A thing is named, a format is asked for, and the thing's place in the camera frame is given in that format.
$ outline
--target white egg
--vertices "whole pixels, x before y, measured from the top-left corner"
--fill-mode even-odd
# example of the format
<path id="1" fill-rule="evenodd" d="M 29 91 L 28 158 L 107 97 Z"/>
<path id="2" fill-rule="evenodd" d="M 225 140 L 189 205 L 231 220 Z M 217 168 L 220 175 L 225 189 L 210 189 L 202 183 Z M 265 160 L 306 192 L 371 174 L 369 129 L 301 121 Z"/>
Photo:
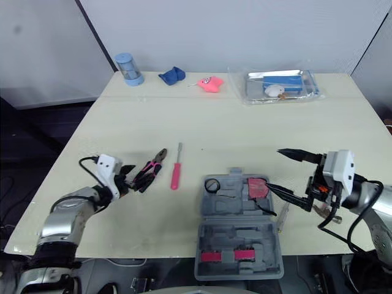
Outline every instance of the white egg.
<path id="1" fill-rule="evenodd" d="M 281 85 L 270 85 L 265 89 L 265 94 L 270 97 L 277 97 L 284 93 L 284 88 Z"/>

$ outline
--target blue cylinder container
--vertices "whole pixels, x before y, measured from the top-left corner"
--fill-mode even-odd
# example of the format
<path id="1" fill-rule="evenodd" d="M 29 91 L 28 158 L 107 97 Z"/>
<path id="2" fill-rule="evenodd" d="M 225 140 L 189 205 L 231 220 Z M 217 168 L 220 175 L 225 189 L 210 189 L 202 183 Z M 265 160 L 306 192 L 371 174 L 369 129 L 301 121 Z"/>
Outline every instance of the blue cylinder container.
<path id="1" fill-rule="evenodd" d="M 130 53 L 120 53 L 115 56 L 117 65 L 129 86 L 138 86 L 145 79 L 136 66 L 134 57 Z"/>

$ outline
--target pliers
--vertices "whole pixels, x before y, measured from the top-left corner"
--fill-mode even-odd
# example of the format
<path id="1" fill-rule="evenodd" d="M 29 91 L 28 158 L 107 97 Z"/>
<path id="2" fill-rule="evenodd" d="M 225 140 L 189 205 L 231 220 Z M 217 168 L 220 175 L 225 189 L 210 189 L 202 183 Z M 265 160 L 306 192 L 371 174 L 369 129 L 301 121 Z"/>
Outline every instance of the pliers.
<path id="1" fill-rule="evenodd" d="M 139 191 L 143 193 L 148 186 L 154 181 L 155 177 L 159 173 L 162 168 L 161 162 L 165 159 L 167 154 L 167 149 L 164 148 L 156 155 L 156 157 L 152 160 L 147 162 L 146 166 L 136 175 L 134 180 L 131 183 L 131 188 L 135 191 Z M 150 169 L 153 169 L 152 173 L 146 172 Z"/>

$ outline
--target pink screwdriver handle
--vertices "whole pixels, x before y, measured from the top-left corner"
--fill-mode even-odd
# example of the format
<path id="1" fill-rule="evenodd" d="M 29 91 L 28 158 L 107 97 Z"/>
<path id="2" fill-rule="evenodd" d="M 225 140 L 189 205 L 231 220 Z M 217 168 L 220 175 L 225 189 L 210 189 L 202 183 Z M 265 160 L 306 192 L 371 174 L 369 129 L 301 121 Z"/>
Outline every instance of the pink screwdriver handle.
<path id="1" fill-rule="evenodd" d="M 181 163 L 174 164 L 173 175 L 171 176 L 171 189 L 177 190 L 179 186 L 179 176 L 181 174 Z"/>

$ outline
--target metal tray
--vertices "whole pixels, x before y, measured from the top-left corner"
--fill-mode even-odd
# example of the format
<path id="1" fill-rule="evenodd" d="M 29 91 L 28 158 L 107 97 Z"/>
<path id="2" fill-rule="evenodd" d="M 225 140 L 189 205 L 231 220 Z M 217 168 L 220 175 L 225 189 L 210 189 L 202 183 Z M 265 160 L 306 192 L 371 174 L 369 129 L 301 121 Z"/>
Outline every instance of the metal tray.
<path id="1" fill-rule="evenodd" d="M 289 76 L 300 76 L 301 86 L 298 87 L 299 91 L 285 92 L 284 98 L 281 97 L 269 97 L 264 92 L 265 77 L 289 77 Z M 313 99 L 318 97 L 320 94 L 319 87 L 315 82 L 313 74 L 309 70 L 278 70 L 271 72 L 249 72 L 246 75 L 246 99 L 251 102 L 266 102 L 266 101 L 278 101 L 278 100 L 301 100 L 301 99 Z"/>

